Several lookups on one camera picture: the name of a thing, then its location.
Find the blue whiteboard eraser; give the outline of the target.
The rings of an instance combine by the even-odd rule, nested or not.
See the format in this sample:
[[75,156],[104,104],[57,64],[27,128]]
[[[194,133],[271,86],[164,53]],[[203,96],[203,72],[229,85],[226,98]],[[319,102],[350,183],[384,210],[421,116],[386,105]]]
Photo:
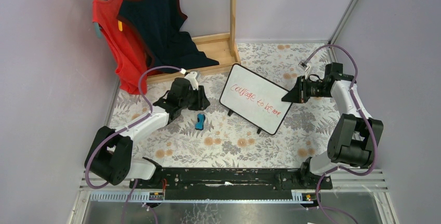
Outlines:
[[206,117],[203,113],[198,113],[197,115],[197,121],[195,123],[195,129],[196,130],[204,130],[204,122],[206,120]]

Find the white whiteboard black frame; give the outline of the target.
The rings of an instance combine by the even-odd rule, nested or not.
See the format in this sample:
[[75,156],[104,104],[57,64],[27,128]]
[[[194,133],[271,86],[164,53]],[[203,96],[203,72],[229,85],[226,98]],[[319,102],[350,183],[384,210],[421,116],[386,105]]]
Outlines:
[[282,101],[288,90],[239,64],[231,67],[219,102],[270,135],[275,135],[292,103]]

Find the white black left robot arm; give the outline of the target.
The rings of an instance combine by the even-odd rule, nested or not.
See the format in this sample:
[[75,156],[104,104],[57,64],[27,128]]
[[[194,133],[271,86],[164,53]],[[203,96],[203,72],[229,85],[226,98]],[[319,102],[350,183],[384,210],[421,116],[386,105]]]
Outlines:
[[150,112],[117,129],[108,126],[98,129],[84,162],[88,186],[99,189],[91,183],[90,173],[103,179],[106,185],[114,186],[125,179],[151,179],[159,164],[150,159],[133,158],[133,148],[178,118],[182,110],[202,111],[209,105],[204,87],[195,78],[179,77],[172,82],[170,90],[152,104]]

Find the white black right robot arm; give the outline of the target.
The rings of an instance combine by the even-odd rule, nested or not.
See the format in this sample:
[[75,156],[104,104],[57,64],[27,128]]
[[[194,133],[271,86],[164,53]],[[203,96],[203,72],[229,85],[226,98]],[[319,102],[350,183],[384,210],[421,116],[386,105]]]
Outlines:
[[317,176],[338,169],[358,176],[372,172],[384,125],[364,108],[355,77],[344,74],[343,65],[333,62],[326,65],[323,78],[313,81],[308,75],[298,77],[294,87],[281,100],[306,103],[311,97],[333,98],[340,119],[326,152],[308,158],[302,163],[302,170]]

